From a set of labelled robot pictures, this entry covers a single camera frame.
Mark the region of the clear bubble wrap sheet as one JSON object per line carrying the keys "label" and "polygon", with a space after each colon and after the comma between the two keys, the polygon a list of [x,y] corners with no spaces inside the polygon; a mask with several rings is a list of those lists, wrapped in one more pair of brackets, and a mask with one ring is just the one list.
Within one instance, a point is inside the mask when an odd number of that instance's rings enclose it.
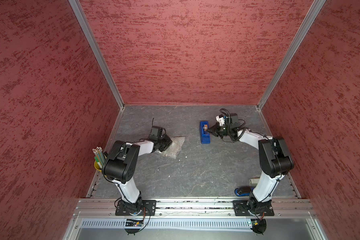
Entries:
{"label": "clear bubble wrap sheet", "polygon": [[171,137],[172,143],[164,152],[161,152],[161,155],[171,159],[176,159],[182,149],[185,139],[186,137]]}

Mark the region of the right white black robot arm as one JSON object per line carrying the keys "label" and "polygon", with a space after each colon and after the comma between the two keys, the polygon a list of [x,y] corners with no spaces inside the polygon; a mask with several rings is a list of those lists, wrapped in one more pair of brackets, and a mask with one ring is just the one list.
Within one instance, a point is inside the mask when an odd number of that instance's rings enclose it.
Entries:
{"label": "right white black robot arm", "polygon": [[249,193],[244,209],[253,216],[270,210],[272,196],[279,182],[294,168],[290,151],[283,138],[262,135],[240,124],[237,114],[220,109],[217,123],[207,129],[215,137],[229,137],[232,143],[241,142],[259,150],[259,163],[262,170],[259,182]]}

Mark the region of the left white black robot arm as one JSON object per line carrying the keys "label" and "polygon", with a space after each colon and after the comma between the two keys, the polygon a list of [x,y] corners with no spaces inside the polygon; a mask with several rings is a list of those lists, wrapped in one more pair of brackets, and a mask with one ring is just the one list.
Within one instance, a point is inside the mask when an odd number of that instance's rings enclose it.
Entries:
{"label": "left white black robot arm", "polygon": [[102,166],[102,175],[107,182],[118,188],[117,214],[126,213],[137,216],[144,212],[141,191],[134,181],[138,158],[154,152],[164,152],[172,144],[163,127],[152,126],[147,139],[137,142],[116,141]]}

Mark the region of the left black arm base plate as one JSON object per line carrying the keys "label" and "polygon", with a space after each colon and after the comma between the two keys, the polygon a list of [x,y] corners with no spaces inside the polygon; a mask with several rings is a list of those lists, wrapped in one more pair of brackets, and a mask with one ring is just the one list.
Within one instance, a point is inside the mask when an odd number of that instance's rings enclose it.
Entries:
{"label": "left black arm base plate", "polygon": [[154,216],[156,212],[156,200],[138,200],[135,204],[119,200],[116,203],[116,216]]}

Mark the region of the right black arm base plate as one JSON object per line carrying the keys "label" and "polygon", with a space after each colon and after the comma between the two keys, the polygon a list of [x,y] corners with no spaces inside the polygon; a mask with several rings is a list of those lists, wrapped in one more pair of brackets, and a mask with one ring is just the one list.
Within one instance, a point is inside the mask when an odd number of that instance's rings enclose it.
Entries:
{"label": "right black arm base plate", "polygon": [[235,216],[245,217],[273,217],[275,215],[272,201],[255,203],[252,200],[233,201]]}

